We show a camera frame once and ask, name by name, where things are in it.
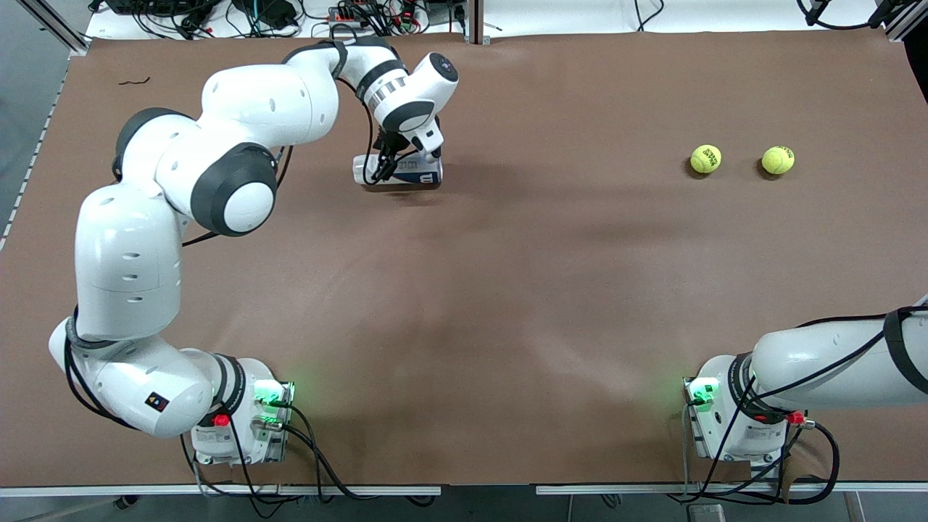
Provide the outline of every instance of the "white robotic arm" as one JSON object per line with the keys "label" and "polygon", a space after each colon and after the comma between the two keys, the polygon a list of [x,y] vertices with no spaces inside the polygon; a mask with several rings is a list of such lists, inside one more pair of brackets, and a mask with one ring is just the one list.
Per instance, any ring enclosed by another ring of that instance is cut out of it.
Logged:
{"label": "white robotic arm", "polygon": [[119,183],[81,206],[78,307],[49,351],[101,410],[155,437],[192,429],[202,463],[239,462],[237,442],[247,463],[282,458],[285,433],[267,427],[289,418],[273,403],[291,400],[293,388],[257,360],[176,350],[159,337],[180,307],[182,238],[191,220],[232,237],[265,222],[277,195],[270,149],[329,132],[338,77],[384,131],[438,160],[435,119],[457,86],[454,66],[431,53],[410,74],[386,41],[361,37],[214,74],[198,120],[159,108],[136,114],[117,139]]}
{"label": "white robotic arm", "polygon": [[928,401],[926,310],[812,321],[710,359],[686,385],[697,452],[764,467],[780,456],[787,423],[805,422],[799,411]]}

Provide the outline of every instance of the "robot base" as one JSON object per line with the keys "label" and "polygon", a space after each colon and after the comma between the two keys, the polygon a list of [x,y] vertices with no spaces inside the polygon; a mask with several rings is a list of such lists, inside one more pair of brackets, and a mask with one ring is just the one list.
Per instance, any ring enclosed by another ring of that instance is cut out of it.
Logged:
{"label": "robot base", "polygon": [[[762,424],[738,412],[738,399],[728,383],[728,370],[734,356],[722,355],[709,359],[700,369],[699,376],[685,379],[687,399],[711,397],[711,402],[690,408],[690,423],[696,453],[706,459],[716,455],[724,461],[749,461],[752,474],[780,457],[786,422]],[[722,438],[733,416],[737,416],[725,447],[719,451]]]}
{"label": "robot base", "polygon": [[261,388],[265,384],[276,387],[274,401],[290,405],[294,385],[274,381],[274,375],[259,360],[238,359],[238,363],[245,371],[244,397],[227,425],[197,426],[190,432],[197,462],[241,464],[236,435],[245,464],[283,461],[288,433],[275,429],[274,424],[289,423],[290,409],[264,404]]}

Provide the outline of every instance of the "tennis ball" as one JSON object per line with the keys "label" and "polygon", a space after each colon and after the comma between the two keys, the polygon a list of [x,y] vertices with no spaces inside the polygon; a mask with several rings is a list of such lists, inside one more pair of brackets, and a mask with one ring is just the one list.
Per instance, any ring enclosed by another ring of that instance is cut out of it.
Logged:
{"label": "tennis ball", "polygon": [[712,145],[700,145],[690,156],[690,165],[700,174],[709,174],[721,163],[722,152]]}
{"label": "tennis ball", "polygon": [[764,166],[764,170],[774,176],[779,176],[793,168],[795,161],[796,157],[789,147],[778,145],[764,152],[764,159],[761,160],[761,164]]}

